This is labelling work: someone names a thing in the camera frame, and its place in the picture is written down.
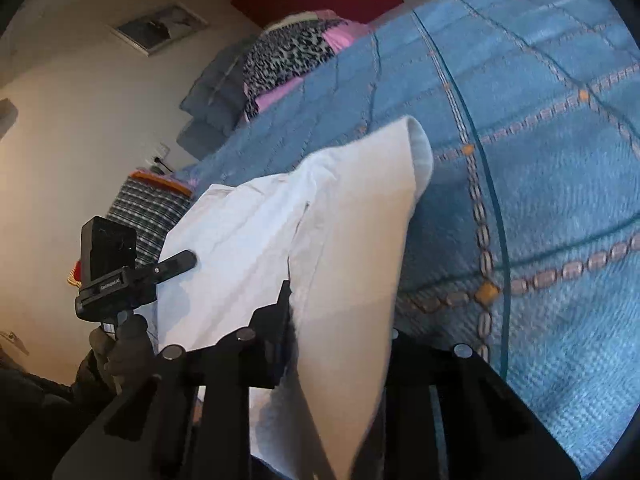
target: wall outlet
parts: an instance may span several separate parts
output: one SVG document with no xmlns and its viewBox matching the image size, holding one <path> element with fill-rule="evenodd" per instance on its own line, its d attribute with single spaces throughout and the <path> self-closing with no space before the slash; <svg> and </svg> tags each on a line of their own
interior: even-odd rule
<svg viewBox="0 0 640 480">
<path fill-rule="evenodd" d="M 171 150 L 166 144 L 163 144 L 162 142 L 160 142 L 158 145 L 154 147 L 153 152 L 149 153 L 146 156 L 146 159 L 145 159 L 146 166 L 148 168 L 150 168 L 151 166 L 157 166 L 158 163 L 154 160 L 156 157 L 164 162 L 166 156 L 169 155 L 170 151 Z"/>
</svg>

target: gray pillow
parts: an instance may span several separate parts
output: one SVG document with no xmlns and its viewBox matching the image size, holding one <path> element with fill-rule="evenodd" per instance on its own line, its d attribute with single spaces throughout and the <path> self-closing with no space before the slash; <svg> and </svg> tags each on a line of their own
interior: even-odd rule
<svg viewBox="0 0 640 480">
<path fill-rule="evenodd" d="M 251 36 L 221 50 L 193 84 L 180 109 L 229 137 L 246 104 L 242 67 L 244 54 L 256 39 Z"/>
<path fill-rule="evenodd" d="M 175 142 L 185 152 L 198 160 L 202 160 L 209 153 L 215 153 L 219 150 L 227 139 L 228 137 L 223 135 L 220 129 L 215 126 L 211 126 L 199 119 L 192 119 L 178 134 Z"/>
</svg>

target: blue bedspread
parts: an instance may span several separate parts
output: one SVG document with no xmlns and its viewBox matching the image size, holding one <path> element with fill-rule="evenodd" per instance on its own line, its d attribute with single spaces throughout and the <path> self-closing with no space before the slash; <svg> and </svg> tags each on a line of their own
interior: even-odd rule
<svg viewBox="0 0 640 480">
<path fill-rule="evenodd" d="M 640 399 L 639 59 L 608 0 L 434 0 L 178 176 L 199 196 L 415 116 L 436 166 L 396 325 L 488 352 L 588 474 Z"/>
</svg>

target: striped fabric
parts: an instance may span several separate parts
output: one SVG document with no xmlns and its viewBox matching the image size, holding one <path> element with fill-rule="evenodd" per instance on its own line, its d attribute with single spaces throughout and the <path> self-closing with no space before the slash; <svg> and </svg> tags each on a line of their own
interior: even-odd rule
<svg viewBox="0 0 640 480">
<path fill-rule="evenodd" d="M 107 218 L 138 234 L 136 264 L 154 264 L 160 257 L 166 234 L 189 209 L 191 200 L 169 189 L 128 177 L 113 201 Z"/>
</svg>

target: black metal bracket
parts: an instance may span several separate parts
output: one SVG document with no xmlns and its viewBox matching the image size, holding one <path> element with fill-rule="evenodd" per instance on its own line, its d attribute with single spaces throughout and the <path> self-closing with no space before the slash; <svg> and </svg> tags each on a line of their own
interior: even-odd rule
<svg viewBox="0 0 640 480">
<path fill-rule="evenodd" d="M 472 349 L 398 333 L 386 379 L 385 480 L 579 480 L 530 409 Z"/>
<path fill-rule="evenodd" d="M 249 387 L 274 388 L 291 348 L 289 282 L 276 304 L 215 346 L 165 347 L 152 369 L 120 394 L 62 459 L 54 480 L 249 480 Z M 202 418 L 194 407 L 206 386 Z"/>
</svg>

